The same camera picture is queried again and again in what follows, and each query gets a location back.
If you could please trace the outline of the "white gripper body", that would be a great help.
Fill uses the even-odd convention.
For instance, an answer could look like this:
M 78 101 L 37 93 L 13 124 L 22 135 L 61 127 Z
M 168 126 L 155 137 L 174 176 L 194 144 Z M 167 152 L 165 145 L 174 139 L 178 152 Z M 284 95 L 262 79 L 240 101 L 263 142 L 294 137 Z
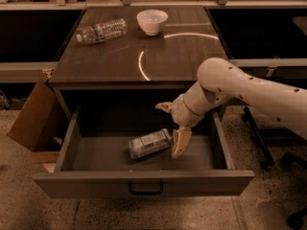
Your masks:
M 183 94 L 172 102 L 171 116 L 180 127 L 195 127 L 203 119 L 203 115 L 197 115 L 187 107 Z

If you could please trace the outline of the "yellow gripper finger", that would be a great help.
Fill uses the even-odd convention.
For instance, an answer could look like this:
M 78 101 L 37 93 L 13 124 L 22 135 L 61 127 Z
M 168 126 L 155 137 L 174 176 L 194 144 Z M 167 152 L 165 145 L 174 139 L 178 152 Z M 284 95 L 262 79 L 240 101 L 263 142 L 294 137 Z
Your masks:
M 162 110 L 166 113 L 171 113 L 172 112 L 172 103 L 171 102 L 158 103 L 154 108 Z
M 186 150 L 192 136 L 190 127 L 181 126 L 173 130 L 172 157 L 179 158 Z

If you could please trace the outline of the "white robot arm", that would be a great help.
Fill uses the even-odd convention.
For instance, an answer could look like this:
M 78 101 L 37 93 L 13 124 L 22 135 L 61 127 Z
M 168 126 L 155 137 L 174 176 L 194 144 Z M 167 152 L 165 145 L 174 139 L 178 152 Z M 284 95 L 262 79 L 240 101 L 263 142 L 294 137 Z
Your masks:
M 178 129 L 172 156 L 180 157 L 195 127 L 209 110 L 236 98 L 273 117 L 307 139 L 307 90 L 251 76 L 231 62 L 212 57 L 199 67 L 197 81 L 172 102 L 155 107 L 172 116 Z

